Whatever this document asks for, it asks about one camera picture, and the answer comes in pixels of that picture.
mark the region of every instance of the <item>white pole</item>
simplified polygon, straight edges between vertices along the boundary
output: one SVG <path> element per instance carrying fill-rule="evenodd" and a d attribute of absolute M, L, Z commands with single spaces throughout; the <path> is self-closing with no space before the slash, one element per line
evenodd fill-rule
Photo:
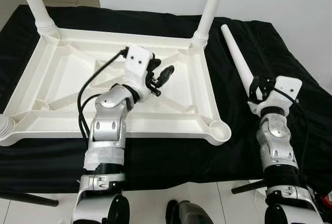
<path fill-rule="evenodd" d="M 57 31 L 57 26 L 47 13 L 43 0 L 26 0 L 30 6 L 35 24 L 40 35 L 52 35 Z"/>
<path fill-rule="evenodd" d="M 195 31 L 192 43 L 197 46 L 206 46 L 209 38 L 209 30 L 218 9 L 220 0 L 207 0 L 204 12 Z"/>
<path fill-rule="evenodd" d="M 251 71 L 239 49 L 239 46 L 235 42 L 234 37 L 226 24 L 224 24 L 222 26 L 222 33 L 226 40 L 230 54 L 233 57 L 235 66 L 237 67 L 237 70 L 240 74 L 240 78 L 241 78 L 242 84 L 245 88 L 245 91 L 247 92 L 247 95 L 249 96 L 249 87 L 250 87 L 251 83 L 253 82 L 254 76 L 251 73 Z"/>

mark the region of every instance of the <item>black metal bar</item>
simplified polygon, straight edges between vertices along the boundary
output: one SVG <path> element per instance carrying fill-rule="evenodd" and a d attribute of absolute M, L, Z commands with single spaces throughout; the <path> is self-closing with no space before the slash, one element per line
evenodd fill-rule
<path fill-rule="evenodd" d="M 260 188 L 263 188 L 263 187 L 266 187 L 266 183 L 265 183 L 264 180 L 261 180 L 261 181 L 257 181 L 257 182 L 252 183 L 252 184 L 247 184 L 247 185 L 243 185 L 243 186 L 233 188 L 232 193 L 233 194 L 238 194 L 238 193 L 243 193 L 243 192 L 247 192 L 247 191 L 254 190 L 254 189 L 260 189 Z"/>
<path fill-rule="evenodd" d="M 44 206 L 56 207 L 59 205 L 59 201 L 52 200 L 44 197 L 38 197 L 36 195 L 27 194 L 27 193 L 16 193 L 16 192 L 1 192 L 0 198 L 8 199 L 19 202 L 28 202 L 33 204 L 39 204 Z"/>

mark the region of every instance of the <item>white plastic rod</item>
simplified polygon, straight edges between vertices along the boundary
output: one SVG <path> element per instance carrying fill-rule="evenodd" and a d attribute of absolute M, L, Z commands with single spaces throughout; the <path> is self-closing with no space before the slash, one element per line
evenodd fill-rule
<path fill-rule="evenodd" d="M 35 17 L 35 24 L 40 35 L 52 35 L 56 32 L 57 26 L 47 13 L 43 0 L 26 0 L 31 12 Z"/>
<path fill-rule="evenodd" d="M 251 73 L 251 71 L 239 49 L 239 46 L 235 42 L 234 37 L 226 24 L 224 24 L 222 26 L 222 33 L 226 40 L 230 54 L 233 57 L 235 66 L 237 67 L 237 70 L 239 72 L 239 75 L 240 75 L 242 84 L 245 88 L 245 91 L 246 91 L 247 95 L 249 96 L 249 87 L 250 87 L 251 83 L 253 82 L 254 76 Z"/>
<path fill-rule="evenodd" d="M 220 0 L 207 0 L 198 28 L 193 34 L 192 43 L 197 46 L 206 46 L 211 24 L 218 9 Z"/>

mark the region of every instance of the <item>black cloth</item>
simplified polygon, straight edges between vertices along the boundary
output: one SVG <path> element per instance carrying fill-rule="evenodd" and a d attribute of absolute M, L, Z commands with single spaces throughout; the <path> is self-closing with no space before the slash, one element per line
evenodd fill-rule
<path fill-rule="evenodd" d="M 48 7 L 56 25 L 67 29 L 190 38 L 200 16 L 113 11 L 90 7 Z M 162 189 L 197 183 L 262 178 L 258 117 L 247 105 L 240 77 L 220 31 L 228 24 L 254 75 L 296 77 L 309 119 L 304 172 L 320 194 L 332 191 L 332 97 L 293 57 L 272 24 L 215 18 L 205 56 L 221 119 L 232 137 L 215 147 L 203 139 L 127 139 L 127 189 Z M 19 6 L 0 33 L 0 112 L 10 99 L 39 39 L 28 6 Z M 305 138 L 296 106 L 287 117 L 299 160 Z M 77 192 L 83 173 L 84 143 L 74 139 L 25 139 L 0 148 L 0 186 L 26 192 Z"/>

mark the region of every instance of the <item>black tablecloth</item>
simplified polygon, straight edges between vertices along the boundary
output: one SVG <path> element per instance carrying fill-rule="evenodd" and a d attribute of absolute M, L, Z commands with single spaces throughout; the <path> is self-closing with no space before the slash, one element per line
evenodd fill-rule
<path fill-rule="evenodd" d="M 48 7 L 56 25 L 68 29 L 190 38 L 200 16 L 113 11 L 90 7 Z M 332 97 L 293 57 L 272 24 L 215 18 L 205 56 L 220 117 L 232 138 L 215 147 L 203 139 L 127 139 L 127 189 L 161 189 L 198 183 L 262 177 L 258 117 L 246 94 L 220 26 L 227 23 L 254 75 L 285 75 L 302 80 L 298 95 L 309 119 L 304 172 L 320 194 L 332 191 Z M 0 33 L 0 113 L 14 90 L 39 35 L 28 6 L 19 6 Z M 287 117 L 295 154 L 305 137 L 301 113 Z M 25 139 L 0 148 L 0 187 L 26 192 L 76 192 L 83 172 L 84 143 L 74 139 Z"/>

